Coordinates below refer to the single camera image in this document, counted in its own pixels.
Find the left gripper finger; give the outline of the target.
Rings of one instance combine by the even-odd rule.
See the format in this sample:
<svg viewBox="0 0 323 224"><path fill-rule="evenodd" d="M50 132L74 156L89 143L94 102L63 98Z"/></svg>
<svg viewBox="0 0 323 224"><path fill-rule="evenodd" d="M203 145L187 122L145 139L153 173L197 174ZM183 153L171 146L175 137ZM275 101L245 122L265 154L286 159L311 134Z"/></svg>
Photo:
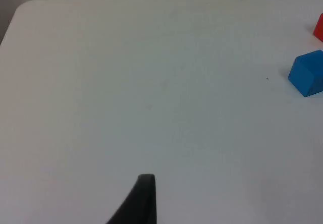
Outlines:
<svg viewBox="0 0 323 224"><path fill-rule="evenodd" d="M107 224L156 224L156 182L153 174L141 174Z"/></svg>

